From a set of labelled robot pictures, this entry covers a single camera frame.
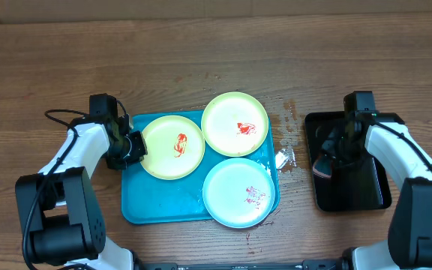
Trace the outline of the yellow plate with ketchup swirl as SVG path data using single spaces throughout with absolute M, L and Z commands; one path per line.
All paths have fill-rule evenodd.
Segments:
M 147 155 L 142 167 L 163 180 L 181 179 L 201 163 L 206 141 L 197 124 L 180 115 L 165 115 L 150 122 L 143 130 Z

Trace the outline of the yellow-green plate with red stain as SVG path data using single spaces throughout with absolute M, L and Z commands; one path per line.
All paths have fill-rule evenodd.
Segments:
M 201 130 L 208 145 L 228 157 L 255 152 L 269 132 L 269 117 L 253 96 L 239 91 L 220 94 L 205 107 Z

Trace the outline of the light blue plate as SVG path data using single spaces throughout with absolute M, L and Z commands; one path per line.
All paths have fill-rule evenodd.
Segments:
M 234 157 L 215 165 L 205 177 L 202 198 L 218 223 L 234 229 L 253 227 L 270 213 L 276 200 L 269 171 L 256 161 Z

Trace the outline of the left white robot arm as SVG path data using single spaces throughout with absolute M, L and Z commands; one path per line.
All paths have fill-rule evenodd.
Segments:
M 100 159 L 111 170 L 125 170 L 147 154 L 143 135 L 133 129 L 122 103 L 108 94 L 89 98 L 89 111 L 67 123 L 67 139 L 39 172 L 19 177 L 16 204 L 22 255 L 35 269 L 143 269 L 137 255 L 106 234 L 91 177 Z

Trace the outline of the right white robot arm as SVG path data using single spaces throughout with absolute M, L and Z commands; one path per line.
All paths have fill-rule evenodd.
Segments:
M 348 250 L 346 267 L 432 269 L 432 158 L 397 114 L 377 110 L 372 92 L 354 91 L 343 104 L 344 132 L 328 135 L 313 172 L 330 179 L 374 158 L 400 191 L 387 240 Z

